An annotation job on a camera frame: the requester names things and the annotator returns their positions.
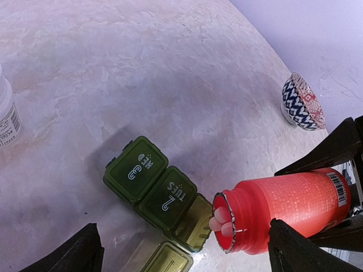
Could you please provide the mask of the green weekly pill organizer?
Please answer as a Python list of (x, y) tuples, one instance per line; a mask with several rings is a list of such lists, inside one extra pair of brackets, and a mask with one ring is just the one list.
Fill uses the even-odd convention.
[(197, 186), (144, 136), (107, 164), (103, 182), (166, 237), (142, 271), (189, 271), (211, 233), (212, 204)]

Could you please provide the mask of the orange pill bottle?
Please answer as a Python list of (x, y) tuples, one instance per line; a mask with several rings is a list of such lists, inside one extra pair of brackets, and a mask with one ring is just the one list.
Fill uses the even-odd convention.
[(347, 181), (332, 168), (246, 180), (234, 189), (217, 193), (215, 209), (229, 209), (233, 236), (215, 232), (225, 253), (265, 253), (272, 219), (283, 220), (304, 237), (341, 223), (351, 207)]

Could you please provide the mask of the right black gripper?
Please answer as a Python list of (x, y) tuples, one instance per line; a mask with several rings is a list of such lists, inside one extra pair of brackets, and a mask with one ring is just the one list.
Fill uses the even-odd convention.
[(349, 117), (306, 156), (275, 173), (276, 176), (291, 175), (343, 164), (343, 176), (351, 193), (349, 216), (352, 217), (333, 228), (309, 237), (309, 240), (317, 246), (353, 252), (363, 250), (362, 217), (356, 216), (362, 213), (362, 206), (352, 161), (360, 154), (362, 154), (362, 117), (356, 119)]

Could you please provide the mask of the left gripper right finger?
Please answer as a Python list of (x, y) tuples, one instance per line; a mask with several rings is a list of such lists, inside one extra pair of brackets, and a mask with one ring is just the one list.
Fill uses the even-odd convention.
[(320, 249), (283, 220), (272, 219), (269, 235), (272, 271), (360, 271)]

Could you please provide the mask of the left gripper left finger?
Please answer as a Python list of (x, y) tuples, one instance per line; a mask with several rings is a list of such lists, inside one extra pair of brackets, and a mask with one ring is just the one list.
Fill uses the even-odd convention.
[(104, 248), (96, 223), (89, 223), (53, 252), (23, 271), (101, 271)]

